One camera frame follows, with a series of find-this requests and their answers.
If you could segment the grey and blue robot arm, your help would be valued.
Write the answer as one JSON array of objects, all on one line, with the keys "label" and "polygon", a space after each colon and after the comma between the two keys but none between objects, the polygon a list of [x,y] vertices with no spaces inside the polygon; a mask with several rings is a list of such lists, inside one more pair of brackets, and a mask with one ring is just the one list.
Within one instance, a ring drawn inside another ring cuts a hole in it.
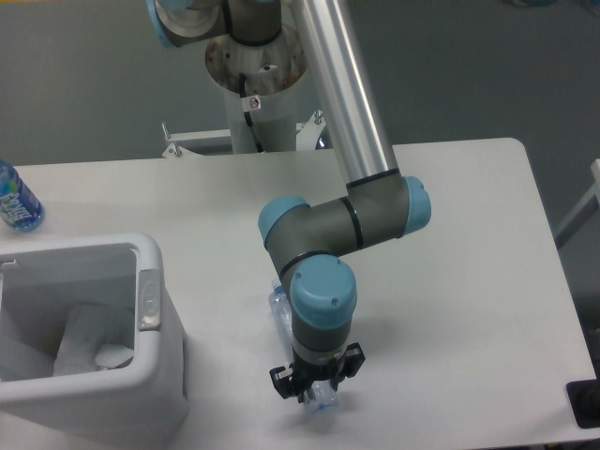
[{"label": "grey and blue robot arm", "polygon": [[400,173],[357,47],[344,1],[292,1],[293,25],[280,1],[150,1],[160,42],[205,42],[207,71],[224,95],[236,153],[292,151],[288,97],[314,76],[347,193],[311,205],[297,196],[271,201],[258,220],[288,306],[274,312],[291,362],[270,377],[284,398],[333,402],[338,386],[363,365],[349,341],[357,287],[346,254],[423,229],[428,193]]}]

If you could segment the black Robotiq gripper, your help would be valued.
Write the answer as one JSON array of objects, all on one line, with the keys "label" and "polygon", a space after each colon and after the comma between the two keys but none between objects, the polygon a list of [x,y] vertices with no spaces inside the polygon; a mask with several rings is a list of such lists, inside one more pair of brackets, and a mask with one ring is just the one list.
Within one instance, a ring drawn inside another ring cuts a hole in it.
[{"label": "black Robotiq gripper", "polygon": [[336,392],[341,383],[358,373],[365,361],[366,356],[360,344],[354,342],[341,357],[331,357],[323,364],[313,364],[295,355],[289,366],[274,367],[269,371],[269,376],[283,399],[295,398],[302,403],[305,387],[310,387],[316,381],[327,381]]}]

